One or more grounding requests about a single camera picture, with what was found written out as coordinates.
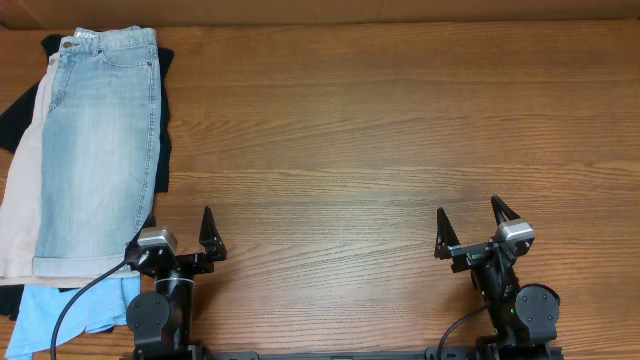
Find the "light blue denim shorts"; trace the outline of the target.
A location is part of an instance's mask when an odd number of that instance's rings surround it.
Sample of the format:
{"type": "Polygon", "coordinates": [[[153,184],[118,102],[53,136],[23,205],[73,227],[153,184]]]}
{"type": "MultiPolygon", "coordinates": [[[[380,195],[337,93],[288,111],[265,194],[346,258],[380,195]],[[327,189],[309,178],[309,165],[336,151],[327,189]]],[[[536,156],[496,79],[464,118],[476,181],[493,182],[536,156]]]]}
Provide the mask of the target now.
{"type": "Polygon", "coordinates": [[[91,277],[122,261],[152,210],[160,118],[154,29],[79,28],[61,40],[42,132],[35,275],[91,277]]]}

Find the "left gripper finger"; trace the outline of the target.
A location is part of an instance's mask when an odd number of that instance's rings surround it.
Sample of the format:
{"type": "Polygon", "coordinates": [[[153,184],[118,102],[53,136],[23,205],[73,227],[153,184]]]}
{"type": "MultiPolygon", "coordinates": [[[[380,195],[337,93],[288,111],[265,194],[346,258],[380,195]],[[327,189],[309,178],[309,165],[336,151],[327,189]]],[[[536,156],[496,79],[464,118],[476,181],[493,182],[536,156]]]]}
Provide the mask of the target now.
{"type": "Polygon", "coordinates": [[[138,239],[142,233],[142,231],[146,228],[152,228],[156,226],[156,219],[155,216],[150,213],[146,220],[143,222],[141,228],[138,230],[138,232],[134,235],[134,237],[132,238],[132,240],[130,241],[131,244],[135,244],[138,242],[138,239]]]}
{"type": "Polygon", "coordinates": [[[204,207],[200,228],[199,243],[203,246],[205,254],[213,261],[224,261],[227,258],[227,249],[219,234],[212,210],[204,207]]]}

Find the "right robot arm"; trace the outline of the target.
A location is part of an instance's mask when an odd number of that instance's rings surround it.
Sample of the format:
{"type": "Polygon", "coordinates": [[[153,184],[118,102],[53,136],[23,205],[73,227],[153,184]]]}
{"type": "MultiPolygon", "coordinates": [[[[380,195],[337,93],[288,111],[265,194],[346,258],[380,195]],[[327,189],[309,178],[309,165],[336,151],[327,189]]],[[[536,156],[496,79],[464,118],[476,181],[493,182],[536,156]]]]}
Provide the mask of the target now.
{"type": "Polygon", "coordinates": [[[496,232],[484,243],[463,246],[443,208],[437,209],[434,257],[450,259],[454,273],[469,271],[483,304],[454,322],[427,359],[561,359],[562,349],[550,342],[557,338],[561,300],[543,284],[522,285],[514,265],[535,240],[532,225],[499,196],[491,197],[496,232]],[[448,347],[446,341],[462,324],[487,312],[494,333],[477,338],[473,347],[448,347]]]}

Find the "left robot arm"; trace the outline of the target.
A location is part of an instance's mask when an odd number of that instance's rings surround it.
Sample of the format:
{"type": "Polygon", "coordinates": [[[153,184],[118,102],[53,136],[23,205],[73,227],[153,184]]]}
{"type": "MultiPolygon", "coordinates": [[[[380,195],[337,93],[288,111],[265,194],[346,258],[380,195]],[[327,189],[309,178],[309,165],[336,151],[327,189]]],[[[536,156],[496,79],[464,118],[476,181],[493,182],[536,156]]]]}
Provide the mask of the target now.
{"type": "Polygon", "coordinates": [[[205,207],[201,252],[179,255],[177,240],[167,227],[142,229],[127,245],[126,264],[154,280],[128,305],[126,323],[134,335],[134,359],[208,359],[209,350],[191,338],[195,277],[214,271],[227,258],[210,207],[205,207]]]}

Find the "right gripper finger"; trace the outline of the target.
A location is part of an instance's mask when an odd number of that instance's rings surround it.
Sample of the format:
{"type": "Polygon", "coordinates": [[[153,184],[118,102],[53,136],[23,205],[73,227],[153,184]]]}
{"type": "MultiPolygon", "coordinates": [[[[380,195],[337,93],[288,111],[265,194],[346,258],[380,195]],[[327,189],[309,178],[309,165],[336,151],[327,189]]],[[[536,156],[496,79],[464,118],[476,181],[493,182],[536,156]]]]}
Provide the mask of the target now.
{"type": "Polygon", "coordinates": [[[451,222],[446,215],[445,210],[439,207],[436,212],[437,222],[437,235],[436,235],[436,250],[451,250],[459,247],[459,239],[451,225],[451,222]]]}
{"type": "Polygon", "coordinates": [[[491,197],[491,206],[497,225],[507,221],[520,219],[520,216],[512,210],[498,195],[491,197]]]}

